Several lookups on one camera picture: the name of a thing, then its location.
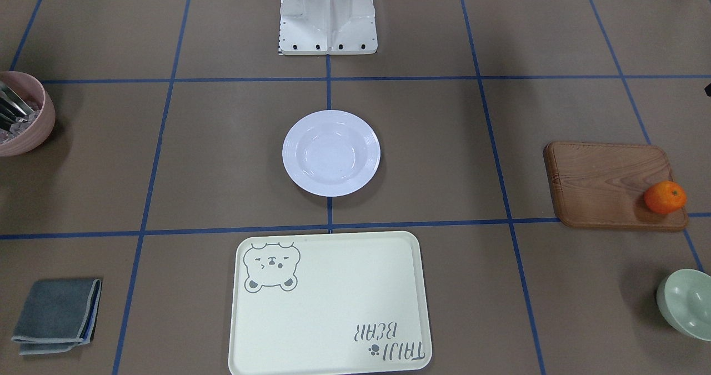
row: metal tongs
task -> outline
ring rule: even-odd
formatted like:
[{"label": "metal tongs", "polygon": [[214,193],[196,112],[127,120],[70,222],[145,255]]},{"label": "metal tongs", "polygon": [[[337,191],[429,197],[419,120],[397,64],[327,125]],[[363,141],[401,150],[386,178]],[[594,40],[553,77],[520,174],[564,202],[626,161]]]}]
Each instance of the metal tongs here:
[{"label": "metal tongs", "polygon": [[10,132],[10,127],[16,122],[26,122],[32,109],[17,93],[0,81],[0,129]]}]

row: bear ear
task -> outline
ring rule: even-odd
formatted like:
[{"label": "bear ear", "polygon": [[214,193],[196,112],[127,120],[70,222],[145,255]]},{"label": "bear ear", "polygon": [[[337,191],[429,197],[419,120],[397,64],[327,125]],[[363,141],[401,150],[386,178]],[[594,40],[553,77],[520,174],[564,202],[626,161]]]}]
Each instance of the bear ear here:
[{"label": "bear ear", "polygon": [[247,292],[249,293],[256,293],[262,289],[262,286],[261,284],[253,281],[251,277],[248,277],[247,280],[244,281],[244,289],[247,289]]},{"label": "bear ear", "polygon": [[290,276],[289,279],[282,282],[279,286],[285,292],[293,291],[297,286],[297,276]]}]

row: light green bowl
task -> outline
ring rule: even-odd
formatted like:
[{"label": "light green bowl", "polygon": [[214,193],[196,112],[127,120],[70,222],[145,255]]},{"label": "light green bowl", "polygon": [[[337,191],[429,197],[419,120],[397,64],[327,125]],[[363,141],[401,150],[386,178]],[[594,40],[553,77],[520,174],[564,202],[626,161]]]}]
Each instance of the light green bowl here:
[{"label": "light green bowl", "polygon": [[711,276],[679,269],[659,285],[657,305],[676,330],[711,342]]}]

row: white plate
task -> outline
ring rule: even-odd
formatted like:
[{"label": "white plate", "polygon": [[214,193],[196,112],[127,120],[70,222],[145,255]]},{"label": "white plate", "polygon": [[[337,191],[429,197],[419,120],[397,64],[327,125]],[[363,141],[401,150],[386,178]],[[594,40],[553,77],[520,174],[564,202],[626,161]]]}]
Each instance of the white plate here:
[{"label": "white plate", "polygon": [[233,375],[424,368],[432,340],[416,237],[396,231],[243,241],[228,355]]},{"label": "white plate", "polygon": [[319,196],[353,193],[373,178],[380,143],[373,129],[350,112],[329,109],[309,114],[289,130],[282,160],[289,176]]}]

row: brown wooden board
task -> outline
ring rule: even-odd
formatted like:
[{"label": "brown wooden board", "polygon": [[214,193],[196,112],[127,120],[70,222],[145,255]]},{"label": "brown wooden board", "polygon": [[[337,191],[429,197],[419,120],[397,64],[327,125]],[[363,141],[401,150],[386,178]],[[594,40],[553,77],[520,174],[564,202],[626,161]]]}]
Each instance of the brown wooden board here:
[{"label": "brown wooden board", "polygon": [[684,208],[662,215],[644,203],[647,188],[674,180],[659,147],[553,142],[543,155],[555,213],[567,226],[682,231],[689,222]]}]

